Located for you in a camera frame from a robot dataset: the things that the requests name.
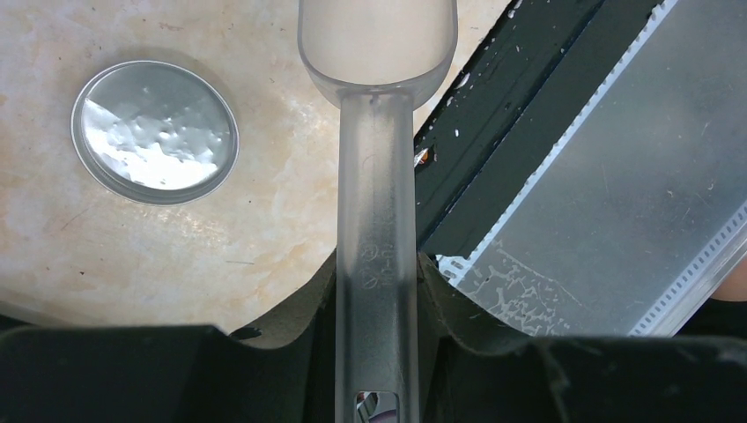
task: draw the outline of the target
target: metal lid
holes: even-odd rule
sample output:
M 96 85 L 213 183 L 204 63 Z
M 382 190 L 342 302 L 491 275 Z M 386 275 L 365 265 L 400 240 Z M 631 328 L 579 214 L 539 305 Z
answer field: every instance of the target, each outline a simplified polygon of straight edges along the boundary
M 96 75 L 72 112 L 72 139 L 88 171 L 114 193 L 182 204 L 216 189 L 239 153 L 239 131 L 218 92 L 162 62 L 120 63 Z

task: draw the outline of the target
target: beige tile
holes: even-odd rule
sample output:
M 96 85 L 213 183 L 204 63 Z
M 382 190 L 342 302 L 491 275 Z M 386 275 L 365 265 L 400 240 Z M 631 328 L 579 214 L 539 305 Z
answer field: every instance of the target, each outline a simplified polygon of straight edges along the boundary
M 459 1 L 445 86 L 506 3 Z M 335 245 L 338 115 L 298 58 L 296 19 L 295 0 L 6 0 L 0 313 L 233 330 L 304 284 Z M 134 58 L 185 66 L 231 103 L 240 157 L 209 197 L 134 204 L 80 164 L 75 96 L 96 72 Z M 416 112 L 416 126 L 429 112 Z

